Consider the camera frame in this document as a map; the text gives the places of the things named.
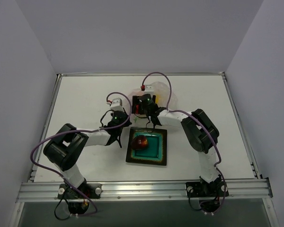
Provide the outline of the translucent white plastic bag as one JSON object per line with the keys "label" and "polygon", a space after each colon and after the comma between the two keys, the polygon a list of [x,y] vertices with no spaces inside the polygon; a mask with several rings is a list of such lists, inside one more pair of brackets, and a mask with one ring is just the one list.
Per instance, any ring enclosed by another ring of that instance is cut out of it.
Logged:
{"label": "translucent white plastic bag", "polygon": [[[144,85],[151,85],[153,86],[153,89],[154,89],[154,92],[153,93],[150,93],[150,95],[160,95],[161,96],[161,105],[158,105],[159,107],[166,107],[167,105],[167,102],[169,100],[169,95],[170,95],[170,87],[169,85],[163,83],[163,82],[159,82],[159,81],[155,81],[151,84],[144,84]],[[141,91],[140,88],[135,88],[133,89],[128,97],[130,98],[131,100],[131,103],[132,103],[132,97],[133,96],[142,96],[144,94],[147,94],[147,93],[144,93],[143,91]],[[169,100],[169,109],[176,109],[178,106],[178,98],[176,97],[176,95],[172,92],[171,93],[171,97],[170,97],[170,100]]]}

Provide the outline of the dark brown fake fruit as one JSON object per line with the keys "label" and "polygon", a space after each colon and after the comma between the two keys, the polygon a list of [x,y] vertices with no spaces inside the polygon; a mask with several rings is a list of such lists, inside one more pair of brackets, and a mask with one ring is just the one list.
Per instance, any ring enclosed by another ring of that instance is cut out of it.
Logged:
{"label": "dark brown fake fruit", "polygon": [[144,135],[138,135],[133,138],[131,142],[131,148],[133,150],[145,150],[149,146],[147,137]]}

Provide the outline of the yellow fake fruit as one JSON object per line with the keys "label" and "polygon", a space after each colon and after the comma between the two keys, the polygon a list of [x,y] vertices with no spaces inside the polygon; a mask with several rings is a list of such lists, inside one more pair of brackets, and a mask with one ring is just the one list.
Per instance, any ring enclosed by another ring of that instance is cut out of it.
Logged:
{"label": "yellow fake fruit", "polygon": [[156,95],[156,104],[161,105],[161,96]]}

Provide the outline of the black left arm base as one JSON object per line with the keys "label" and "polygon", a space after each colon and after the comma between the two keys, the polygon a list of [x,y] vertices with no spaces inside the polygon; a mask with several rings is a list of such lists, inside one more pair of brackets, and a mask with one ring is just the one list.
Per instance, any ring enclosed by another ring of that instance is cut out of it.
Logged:
{"label": "black left arm base", "polygon": [[57,199],[58,207],[65,202],[70,216],[84,217],[98,213],[98,208],[93,200],[100,199],[102,185],[99,183],[83,182],[78,188],[66,183],[60,184]]}

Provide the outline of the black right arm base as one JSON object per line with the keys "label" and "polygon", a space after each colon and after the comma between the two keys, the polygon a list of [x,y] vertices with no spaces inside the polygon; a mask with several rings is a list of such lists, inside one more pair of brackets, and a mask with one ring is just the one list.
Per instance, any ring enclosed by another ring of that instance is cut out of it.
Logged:
{"label": "black right arm base", "polygon": [[[223,205],[225,198],[229,196],[227,184],[224,182],[186,182],[186,195],[188,204],[194,211],[202,211],[212,216],[218,212]],[[192,205],[191,199],[198,198],[198,208]]]}

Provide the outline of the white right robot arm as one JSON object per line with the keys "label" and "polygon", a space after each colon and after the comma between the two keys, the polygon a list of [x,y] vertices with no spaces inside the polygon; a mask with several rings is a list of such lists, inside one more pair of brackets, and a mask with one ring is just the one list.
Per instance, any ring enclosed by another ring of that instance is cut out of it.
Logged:
{"label": "white right robot arm", "polygon": [[221,177],[217,167],[222,158],[217,148],[219,131],[202,109],[191,113],[182,110],[168,110],[155,103],[150,94],[133,96],[133,114],[145,115],[154,126],[182,128],[191,147],[198,152],[201,167],[201,191],[212,195],[218,189],[215,181]]}

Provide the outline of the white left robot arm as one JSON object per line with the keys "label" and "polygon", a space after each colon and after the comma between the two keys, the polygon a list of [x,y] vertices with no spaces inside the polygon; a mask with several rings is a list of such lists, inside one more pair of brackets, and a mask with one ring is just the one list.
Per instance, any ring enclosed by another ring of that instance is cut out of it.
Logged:
{"label": "white left robot arm", "polygon": [[121,134],[124,127],[132,123],[128,119],[125,109],[113,110],[112,119],[107,125],[102,125],[96,132],[78,132],[78,129],[67,123],[63,125],[59,133],[65,131],[74,131],[51,139],[44,147],[43,154],[54,163],[62,174],[63,178],[71,185],[69,193],[74,198],[81,198],[85,195],[86,179],[80,173],[77,166],[77,160],[83,149],[88,146],[109,146],[118,142],[121,146]]}

